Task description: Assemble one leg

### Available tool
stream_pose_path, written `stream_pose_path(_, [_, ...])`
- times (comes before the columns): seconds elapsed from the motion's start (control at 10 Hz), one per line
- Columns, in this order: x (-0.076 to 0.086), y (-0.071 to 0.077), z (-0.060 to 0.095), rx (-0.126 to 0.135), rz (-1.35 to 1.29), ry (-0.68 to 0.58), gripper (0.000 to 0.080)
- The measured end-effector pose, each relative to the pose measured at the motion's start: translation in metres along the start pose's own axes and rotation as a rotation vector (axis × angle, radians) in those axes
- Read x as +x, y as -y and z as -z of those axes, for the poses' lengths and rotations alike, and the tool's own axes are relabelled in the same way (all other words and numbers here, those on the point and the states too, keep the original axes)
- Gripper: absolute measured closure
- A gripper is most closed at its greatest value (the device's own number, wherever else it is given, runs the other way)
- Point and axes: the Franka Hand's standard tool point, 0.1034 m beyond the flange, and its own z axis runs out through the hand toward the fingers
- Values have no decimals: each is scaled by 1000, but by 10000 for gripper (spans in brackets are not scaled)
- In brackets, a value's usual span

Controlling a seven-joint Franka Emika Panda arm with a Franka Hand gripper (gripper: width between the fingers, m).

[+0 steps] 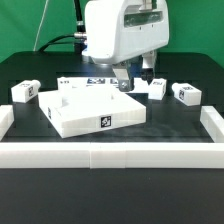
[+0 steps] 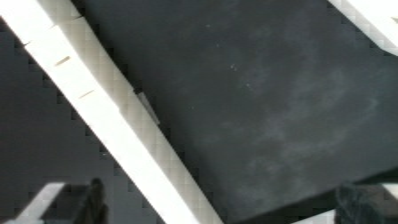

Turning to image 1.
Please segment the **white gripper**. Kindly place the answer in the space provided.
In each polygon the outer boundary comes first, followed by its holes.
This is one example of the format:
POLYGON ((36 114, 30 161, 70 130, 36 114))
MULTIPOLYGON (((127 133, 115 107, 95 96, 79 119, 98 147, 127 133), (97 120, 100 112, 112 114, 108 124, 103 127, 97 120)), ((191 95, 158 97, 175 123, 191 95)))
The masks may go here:
POLYGON ((96 64, 115 64, 112 70, 121 92, 134 89, 126 60, 143 54, 141 78, 150 84, 155 77, 155 50, 169 41, 166 0, 156 0, 152 8, 144 7, 146 1, 91 0, 85 7, 89 55, 96 64))

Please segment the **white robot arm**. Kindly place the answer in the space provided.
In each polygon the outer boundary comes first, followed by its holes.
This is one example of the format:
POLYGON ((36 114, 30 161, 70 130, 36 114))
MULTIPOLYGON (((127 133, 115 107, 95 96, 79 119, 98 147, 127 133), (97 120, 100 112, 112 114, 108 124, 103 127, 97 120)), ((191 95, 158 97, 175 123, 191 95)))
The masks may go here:
POLYGON ((143 79, 153 79, 157 52, 169 41, 166 0, 90 0, 85 7, 87 52, 95 64, 111 65, 119 90, 134 89, 131 60, 143 58, 143 79))

